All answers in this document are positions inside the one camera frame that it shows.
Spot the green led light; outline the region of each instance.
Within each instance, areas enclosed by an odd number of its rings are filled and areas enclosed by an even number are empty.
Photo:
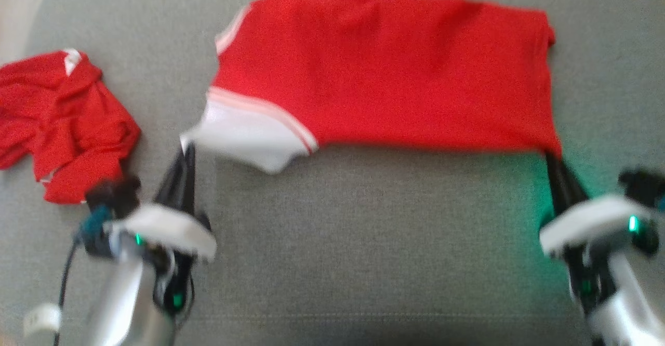
[[[173,306],[175,306],[175,308],[181,308],[182,299],[182,294],[175,294],[175,296],[173,296]]]
[[[630,232],[636,232],[639,229],[639,227],[640,227],[640,221],[637,218],[637,216],[635,215],[630,216],[630,218],[628,219],[628,230]]]

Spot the fabric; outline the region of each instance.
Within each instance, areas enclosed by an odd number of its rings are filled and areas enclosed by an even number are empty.
[[[73,49],[2,67],[0,169],[33,154],[44,199],[59,204],[81,203],[98,181],[121,177],[140,129],[101,77]]]
[[[332,143],[560,155],[554,41],[544,12],[472,0],[258,0],[185,140],[266,171]]]

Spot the gray upholstery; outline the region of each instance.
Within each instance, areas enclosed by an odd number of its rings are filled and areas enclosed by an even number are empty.
[[[44,0],[29,55],[73,46],[143,129],[130,169],[149,199],[199,118],[213,38],[250,0]],[[662,0],[493,0],[549,13],[553,108],[593,194],[663,168]],[[278,176],[206,154],[198,195],[219,258],[195,269],[178,345],[587,344],[565,271],[544,258],[537,155],[331,147]],[[83,206],[42,199],[31,162],[0,175],[0,326],[55,301]],[[62,344],[75,344],[105,264],[74,263]]]

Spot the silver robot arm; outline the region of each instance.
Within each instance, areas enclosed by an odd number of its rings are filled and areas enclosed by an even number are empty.
[[[179,152],[152,202],[139,204],[137,178],[103,182],[86,194],[92,212],[74,237],[59,305],[26,316],[24,333],[56,331],[76,247],[114,266],[87,318],[81,346],[171,346],[193,304],[191,268],[211,261],[217,242],[205,214],[194,214],[194,148]]]
[[[565,262],[570,295],[594,346],[665,345],[665,270],[655,208],[665,179],[636,172],[626,195],[589,200],[563,162],[548,157],[556,218],[542,226],[542,251]]]

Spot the black cable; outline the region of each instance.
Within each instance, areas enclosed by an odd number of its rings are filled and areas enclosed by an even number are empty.
[[[72,242],[72,247],[69,249],[69,255],[67,256],[67,261],[64,263],[64,272],[62,272],[62,280],[60,281],[60,299],[58,299],[58,307],[60,308],[60,318],[62,318],[62,310],[64,308],[64,292],[67,289],[67,278],[69,277],[69,268],[72,266],[72,261],[74,260],[74,254],[78,247],[78,239],[75,239]],[[60,331],[55,333],[53,337],[53,346],[58,346],[60,344]]]
[[[183,314],[182,318],[176,325],[176,331],[180,331],[182,329],[183,325],[187,322],[187,319],[190,318],[190,315],[192,314],[192,308],[194,307],[194,299],[196,298],[196,291],[194,289],[194,279],[192,277],[192,273],[190,273],[190,291],[192,294],[190,295],[190,301],[187,304],[187,309],[185,310],[185,313]]]

